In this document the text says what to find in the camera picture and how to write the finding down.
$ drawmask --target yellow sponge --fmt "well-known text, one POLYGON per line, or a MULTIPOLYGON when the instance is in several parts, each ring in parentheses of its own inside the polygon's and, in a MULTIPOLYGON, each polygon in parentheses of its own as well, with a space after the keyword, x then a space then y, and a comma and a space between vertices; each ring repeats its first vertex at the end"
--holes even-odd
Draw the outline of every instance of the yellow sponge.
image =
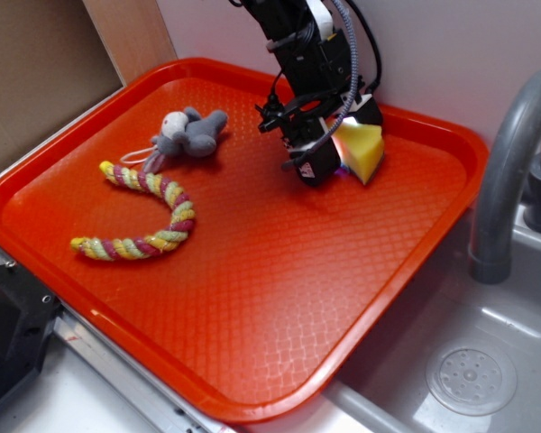
POLYGON ((353 171, 363 185, 366 185, 384 155, 382 128, 374 124, 343 122, 333 135, 333 140, 343 164, 353 171))

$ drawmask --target orange tray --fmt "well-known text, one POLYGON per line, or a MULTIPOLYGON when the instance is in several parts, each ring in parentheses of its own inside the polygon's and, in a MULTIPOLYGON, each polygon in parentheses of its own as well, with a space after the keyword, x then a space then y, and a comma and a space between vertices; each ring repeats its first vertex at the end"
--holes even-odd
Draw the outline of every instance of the orange tray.
MULTIPOLYGON (((160 67, 0 179, 0 245, 80 315, 206 414, 275 417, 321 390, 479 188, 487 150, 457 125, 383 107, 386 159, 364 187, 318 189, 280 165, 254 104, 272 77, 211 60, 160 67), (216 154, 163 171, 197 211, 175 252, 101 263, 75 236, 133 237, 168 224, 149 194, 98 170, 141 149, 168 112, 229 114, 216 154)), ((283 83, 280 92, 287 94, 283 83)))

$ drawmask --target stainless steel sink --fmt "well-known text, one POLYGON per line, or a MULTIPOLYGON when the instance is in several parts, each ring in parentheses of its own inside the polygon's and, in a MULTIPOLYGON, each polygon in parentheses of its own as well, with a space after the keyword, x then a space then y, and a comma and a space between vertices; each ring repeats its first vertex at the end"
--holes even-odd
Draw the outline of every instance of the stainless steel sink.
POLYGON ((373 431, 541 433, 541 235, 516 226, 510 277, 483 285, 467 273, 470 227, 466 215, 326 391, 373 431))

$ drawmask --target drain cover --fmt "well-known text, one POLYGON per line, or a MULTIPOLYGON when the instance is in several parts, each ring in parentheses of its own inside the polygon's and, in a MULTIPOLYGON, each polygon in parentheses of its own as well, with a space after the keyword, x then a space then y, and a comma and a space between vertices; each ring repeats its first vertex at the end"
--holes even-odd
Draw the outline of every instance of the drain cover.
POLYGON ((446 408, 479 416, 509 403, 517 388, 517 374, 498 347, 462 338, 433 353, 426 366, 426 382, 446 408))

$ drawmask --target gray plush toy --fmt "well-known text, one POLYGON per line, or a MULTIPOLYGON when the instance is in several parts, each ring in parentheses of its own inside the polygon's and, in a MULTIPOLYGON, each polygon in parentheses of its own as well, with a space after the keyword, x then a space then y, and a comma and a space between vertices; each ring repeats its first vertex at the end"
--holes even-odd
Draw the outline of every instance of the gray plush toy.
POLYGON ((167 156, 175 157, 182 151, 195 158, 204 158, 216 150, 216 139, 228 122, 228 115, 215 110, 203 118, 193 107, 184 113, 168 113, 162 121, 160 134, 152 137, 154 150, 142 170, 156 173, 167 156))

